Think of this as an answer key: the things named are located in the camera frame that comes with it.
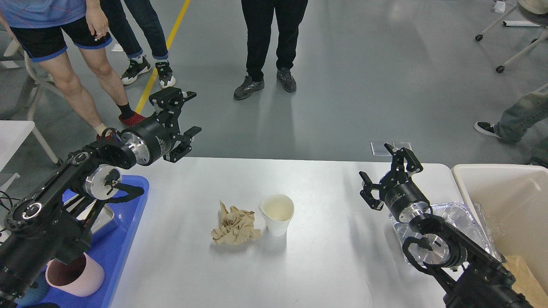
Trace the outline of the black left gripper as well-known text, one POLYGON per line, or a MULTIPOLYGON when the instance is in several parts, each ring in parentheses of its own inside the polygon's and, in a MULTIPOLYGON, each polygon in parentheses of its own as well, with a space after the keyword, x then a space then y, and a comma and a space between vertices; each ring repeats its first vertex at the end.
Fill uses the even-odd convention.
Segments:
POLYGON ((164 160, 176 163, 192 150, 193 137, 202 128, 193 126, 182 135, 178 129, 182 107, 196 96, 196 92, 184 92, 174 86, 149 96, 155 113, 121 132, 122 142, 129 146, 137 164, 149 166, 162 156, 164 160))

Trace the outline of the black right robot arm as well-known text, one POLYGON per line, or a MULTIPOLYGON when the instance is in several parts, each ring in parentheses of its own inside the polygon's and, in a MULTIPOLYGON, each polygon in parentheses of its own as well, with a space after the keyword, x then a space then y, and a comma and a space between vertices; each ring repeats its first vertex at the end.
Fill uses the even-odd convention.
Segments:
POLYGON ((530 308, 526 296, 512 289, 514 275, 458 227, 436 215, 412 180, 423 166, 412 150, 384 144, 390 170, 378 184, 360 172, 360 195, 374 210, 387 207, 397 224, 411 231, 402 242, 410 265, 434 277, 444 289, 447 308, 530 308))

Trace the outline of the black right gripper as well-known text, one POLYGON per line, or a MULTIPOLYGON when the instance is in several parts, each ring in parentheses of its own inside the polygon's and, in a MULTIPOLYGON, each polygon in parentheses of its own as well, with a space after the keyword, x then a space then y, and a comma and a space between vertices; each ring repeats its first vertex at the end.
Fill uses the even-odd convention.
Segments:
POLYGON ((388 143, 384 146, 392 155, 390 171, 381 178, 380 184, 372 183, 366 172, 359 171, 363 180, 360 196, 371 209, 381 211, 386 205, 397 222, 408 223, 430 208, 430 201, 411 179, 423 171, 423 166, 411 149, 397 149, 388 143), (380 199, 372 196, 374 190, 380 199))

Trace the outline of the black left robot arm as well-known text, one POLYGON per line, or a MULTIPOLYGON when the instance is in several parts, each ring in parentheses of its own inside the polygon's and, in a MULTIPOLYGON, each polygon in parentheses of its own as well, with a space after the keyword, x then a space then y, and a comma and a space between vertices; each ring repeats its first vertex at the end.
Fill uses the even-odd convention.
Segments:
POLYGON ((191 150, 194 126, 180 132, 183 105, 196 93, 170 86, 149 97, 156 111, 122 131, 70 153, 41 188, 5 217, 10 236, 1 245, 1 306, 15 308, 46 263, 69 264, 91 247, 91 228, 107 203, 130 201, 144 191, 121 183, 119 169, 149 166, 160 157, 176 163, 191 150))

